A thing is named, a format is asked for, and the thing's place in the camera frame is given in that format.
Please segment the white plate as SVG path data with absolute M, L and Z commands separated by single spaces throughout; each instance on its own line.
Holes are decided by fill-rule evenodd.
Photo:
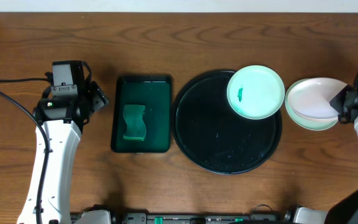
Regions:
M 227 84 L 227 101 L 240 116 L 264 119 L 276 113 L 285 98 L 280 76 L 271 68 L 250 65 L 234 73 Z
M 333 78 L 310 78 L 296 84 L 288 93 L 293 111 L 311 121 L 337 120 L 338 112 L 330 101 L 347 86 Z
M 307 120 L 305 118 L 302 118 L 300 115 L 296 114 L 294 112 L 294 110 L 292 109 L 292 107 L 290 106 L 289 102 L 288 102 L 288 93 L 289 91 L 296 86 L 297 84 L 303 82 L 307 80 L 306 79 L 302 79 L 302 80 L 298 80 L 297 82 L 295 82 L 294 84 L 292 84 L 289 89 L 287 90 L 286 94 L 285 94 L 285 99 L 284 99 L 284 103 L 285 103 L 285 108 L 287 110 L 287 113 L 289 115 L 289 117 L 299 126 L 301 126 L 302 128 L 305 129 L 309 129 L 312 131 L 323 131 L 326 129 L 329 129 L 331 127 L 333 127 L 336 123 L 337 120 L 335 121 L 310 121 Z

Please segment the green scrubbing sponge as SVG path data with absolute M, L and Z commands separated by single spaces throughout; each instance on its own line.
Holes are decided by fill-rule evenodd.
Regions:
M 123 135 L 125 140 L 144 141 L 147 133 L 143 119 L 145 112 L 144 105 L 125 105 L 123 118 L 126 123 L 126 131 Z

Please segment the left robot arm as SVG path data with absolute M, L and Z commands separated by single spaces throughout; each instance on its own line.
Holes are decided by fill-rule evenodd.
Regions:
M 109 101 L 96 82 L 53 86 L 34 110 L 37 147 L 29 192 L 18 223 L 71 223 L 70 189 L 76 149 L 89 116 Z

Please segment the black rectangular tray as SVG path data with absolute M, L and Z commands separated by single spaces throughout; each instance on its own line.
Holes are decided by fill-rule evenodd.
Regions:
M 116 153 L 164 153 L 170 148 L 172 79 L 169 75 L 126 75 L 117 79 L 111 150 Z M 144 105 L 144 141 L 123 138 L 125 105 Z

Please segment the black round tray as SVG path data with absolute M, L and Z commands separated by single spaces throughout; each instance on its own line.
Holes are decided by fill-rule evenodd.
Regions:
M 227 100 L 233 70 L 211 70 L 190 80 L 172 104 L 171 130 L 184 155 L 199 167 L 234 175 L 261 166 L 282 135 L 282 114 L 264 119 L 238 115 Z

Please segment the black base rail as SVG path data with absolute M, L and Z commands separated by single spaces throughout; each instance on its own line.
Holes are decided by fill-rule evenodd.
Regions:
M 85 218 L 82 223 L 96 223 L 93 215 L 109 215 L 107 223 L 112 224 L 225 224 L 225 223 L 293 223 L 297 207 L 290 207 L 286 214 L 272 210 L 266 204 L 256 206 L 246 214 L 217 213 L 149 213 L 146 210 L 133 210 L 119 213 L 105 205 L 94 205 L 82 212 L 70 213 L 72 223 Z

